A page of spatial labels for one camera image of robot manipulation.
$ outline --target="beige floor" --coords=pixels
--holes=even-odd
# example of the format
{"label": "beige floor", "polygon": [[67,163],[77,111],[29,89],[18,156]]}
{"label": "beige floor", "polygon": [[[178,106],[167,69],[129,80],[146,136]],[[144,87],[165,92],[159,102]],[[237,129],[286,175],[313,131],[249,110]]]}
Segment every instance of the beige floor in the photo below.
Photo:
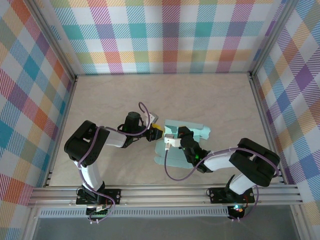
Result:
{"label": "beige floor", "polygon": [[[209,140],[201,140],[206,150],[235,147],[241,138],[268,146],[246,74],[153,74],[81,76],[78,79],[55,162],[51,186],[80,185],[75,164],[64,153],[66,140],[84,120],[116,128],[130,111],[139,112],[142,101],[165,119],[205,124],[211,128]],[[126,149],[105,146],[98,158],[106,185],[174,184],[163,165],[154,162],[155,142],[145,139]],[[169,167],[173,177],[182,178],[190,169]],[[195,172],[185,184],[223,184],[235,168],[214,173]]]}

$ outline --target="glass panel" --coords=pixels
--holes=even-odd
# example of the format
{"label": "glass panel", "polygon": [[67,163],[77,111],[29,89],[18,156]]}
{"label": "glass panel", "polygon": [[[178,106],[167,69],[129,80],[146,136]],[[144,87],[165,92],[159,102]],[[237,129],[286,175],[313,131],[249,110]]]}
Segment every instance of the glass panel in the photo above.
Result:
{"label": "glass panel", "polygon": [[259,206],[240,223],[226,217],[40,218],[33,240],[299,240],[290,206]]}

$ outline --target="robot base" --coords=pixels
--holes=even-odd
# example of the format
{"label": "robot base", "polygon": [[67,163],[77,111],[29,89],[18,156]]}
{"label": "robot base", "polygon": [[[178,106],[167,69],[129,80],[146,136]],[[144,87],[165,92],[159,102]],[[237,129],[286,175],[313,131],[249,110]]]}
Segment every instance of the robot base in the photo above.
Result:
{"label": "robot base", "polygon": [[[86,205],[86,206],[96,206],[100,204],[107,204],[111,205],[112,202],[110,199],[106,199],[106,202],[101,202],[101,200],[104,200],[104,197],[99,196],[101,199],[97,202],[97,199],[92,197],[92,195],[88,194],[86,192],[86,188],[80,188],[77,191],[77,198],[75,201],[76,205]],[[115,205],[120,204],[120,199],[121,199],[121,189],[102,189],[101,191],[102,194],[109,196],[112,198],[115,202]]]}
{"label": "robot base", "polygon": [[224,187],[211,187],[208,188],[208,196],[212,204],[252,204],[255,202],[255,197],[252,188],[244,192],[244,194],[235,194],[234,199],[229,199]]}

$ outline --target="teal foam block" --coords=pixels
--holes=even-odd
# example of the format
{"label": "teal foam block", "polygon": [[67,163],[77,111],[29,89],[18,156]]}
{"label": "teal foam block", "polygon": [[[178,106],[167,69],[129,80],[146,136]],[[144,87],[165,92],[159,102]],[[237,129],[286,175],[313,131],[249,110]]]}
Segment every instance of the teal foam block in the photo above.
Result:
{"label": "teal foam block", "polygon": [[[201,139],[208,139],[211,129],[203,124],[186,122],[186,121],[176,121],[166,119],[164,122],[164,134],[173,134],[176,138],[178,136],[178,128],[181,126],[186,126],[191,131],[194,132],[193,138],[195,141],[199,142]],[[157,164],[165,164],[165,142],[163,139],[158,141],[155,145],[155,153],[158,155],[154,157],[154,161]],[[166,165],[170,167],[178,167],[184,169],[193,168],[191,163],[188,163],[184,152],[178,147],[171,147],[168,151],[166,158]]]}

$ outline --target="plaid fabric backdrop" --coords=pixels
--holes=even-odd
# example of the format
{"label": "plaid fabric backdrop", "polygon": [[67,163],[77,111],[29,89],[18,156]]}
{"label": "plaid fabric backdrop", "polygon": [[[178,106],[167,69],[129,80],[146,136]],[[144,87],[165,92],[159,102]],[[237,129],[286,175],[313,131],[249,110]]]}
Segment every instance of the plaid fabric backdrop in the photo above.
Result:
{"label": "plaid fabric backdrop", "polygon": [[274,29],[274,26],[276,24],[276,22],[278,21],[279,19],[279,16],[281,15],[286,3],[287,3],[288,0],[282,0],[275,15],[273,16],[273,19],[269,25],[269,28],[267,29],[267,31],[265,32],[265,35],[260,43],[260,46],[258,48],[258,50],[256,51],[255,55],[254,55],[254,58],[253,58],[253,61],[250,65],[250,68],[249,68],[249,71],[251,72],[253,70],[253,68],[255,67],[255,65],[257,64],[257,60],[259,59],[260,57],[260,54],[262,52],[262,50],[265,48],[266,44],[267,44],[267,41],[269,39],[269,36],[270,34],[272,33],[272,30]]}
{"label": "plaid fabric backdrop", "polygon": [[286,173],[320,239],[320,0],[300,0],[257,84]]}
{"label": "plaid fabric backdrop", "polygon": [[0,0],[0,240],[21,231],[72,82],[22,0]]}
{"label": "plaid fabric backdrop", "polygon": [[284,0],[38,4],[78,74],[215,73],[249,70]]}

